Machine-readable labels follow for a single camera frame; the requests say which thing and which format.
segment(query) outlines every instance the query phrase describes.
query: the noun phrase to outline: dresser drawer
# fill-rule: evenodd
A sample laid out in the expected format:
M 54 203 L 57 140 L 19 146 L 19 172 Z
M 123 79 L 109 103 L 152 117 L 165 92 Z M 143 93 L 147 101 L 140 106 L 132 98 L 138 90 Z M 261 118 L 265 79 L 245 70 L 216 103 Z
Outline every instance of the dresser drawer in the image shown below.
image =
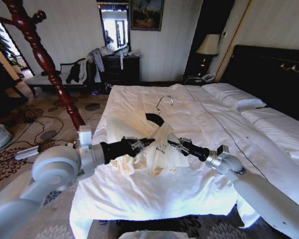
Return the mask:
M 101 81 L 112 85 L 139 85 L 140 83 L 140 58 L 125 56 L 123 70 L 119 56 L 102 57 L 104 72 L 100 72 Z

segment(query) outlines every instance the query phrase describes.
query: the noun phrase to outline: mirror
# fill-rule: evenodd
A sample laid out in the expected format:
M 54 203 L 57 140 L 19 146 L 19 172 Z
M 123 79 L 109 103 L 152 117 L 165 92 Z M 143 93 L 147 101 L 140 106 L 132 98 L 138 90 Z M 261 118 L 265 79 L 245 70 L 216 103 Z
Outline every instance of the mirror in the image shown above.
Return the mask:
M 105 46 L 116 51 L 130 45 L 129 3 L 99 3 Z

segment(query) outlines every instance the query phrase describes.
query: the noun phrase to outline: wooden coat rack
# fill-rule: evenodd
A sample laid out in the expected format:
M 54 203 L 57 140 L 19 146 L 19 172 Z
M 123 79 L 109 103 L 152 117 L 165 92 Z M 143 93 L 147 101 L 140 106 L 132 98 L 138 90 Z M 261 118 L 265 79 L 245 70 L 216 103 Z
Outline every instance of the wooden coat rack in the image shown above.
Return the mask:
M 55 71 L 55 65 L 41 44 L 41 39 L 36 32 L 36 24 L 46 19 L 43 11 L 38 11 L 33 17 L 30 17 L 24 7 L 22 0 L 2 0 L 9 12 L 11 13 L 11 20 L 0 17 L 0 22 L 11 24 L 17 27 L 24 38 L 30 43 L 34 57 L 40 67 L 48 73 L 49 81 L 54 85 L 60 101 L 65 105 L 67 113 L 70 115 L 74 127 L 78 130 L 80 125 L 85 125 L 78 109 L 73 105 L 70 95 L 65 91 L 61 78 Z

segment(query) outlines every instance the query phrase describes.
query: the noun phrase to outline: potted plant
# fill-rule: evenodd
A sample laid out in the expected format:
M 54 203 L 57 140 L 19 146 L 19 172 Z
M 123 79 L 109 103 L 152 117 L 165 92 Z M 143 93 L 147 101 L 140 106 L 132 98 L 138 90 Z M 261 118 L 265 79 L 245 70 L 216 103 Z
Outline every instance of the potted plant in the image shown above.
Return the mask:
M 23 76 L 20 67 L 21 65 L 18 64 L 18 61 L 16 59 L 16 55 L 13 51 L 10 50 L 10 46 L 8 45 L 8 40 L 5 39 L 4 36 L 0 34 L 0 51 L 4 54 L 5 58 L 9 62 L 9 64 L 13 67 L 15 72 L 19 76 Z

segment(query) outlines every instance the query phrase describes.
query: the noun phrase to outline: telephone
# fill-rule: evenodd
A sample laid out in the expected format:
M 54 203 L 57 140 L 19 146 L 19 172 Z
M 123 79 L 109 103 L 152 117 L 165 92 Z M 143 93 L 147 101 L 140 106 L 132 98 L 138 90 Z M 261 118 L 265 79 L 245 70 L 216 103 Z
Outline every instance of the telephone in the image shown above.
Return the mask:
M 197 84 L 200 84 L 200 83 L 203 83 L 203 84 L 206 84 L 206 83 L 212 83 L 215 79 L 215 74 L 214 73 L 208 73 L 206 75 L 204 75 L 203 77 L 188 77 L 185 81 L 183 81 L 183 85 L 186 85 L 186 83 L 188 83 L 189 85 L 191 85 L 191 83 L 194 83 L 194 85 L 197 85 Z

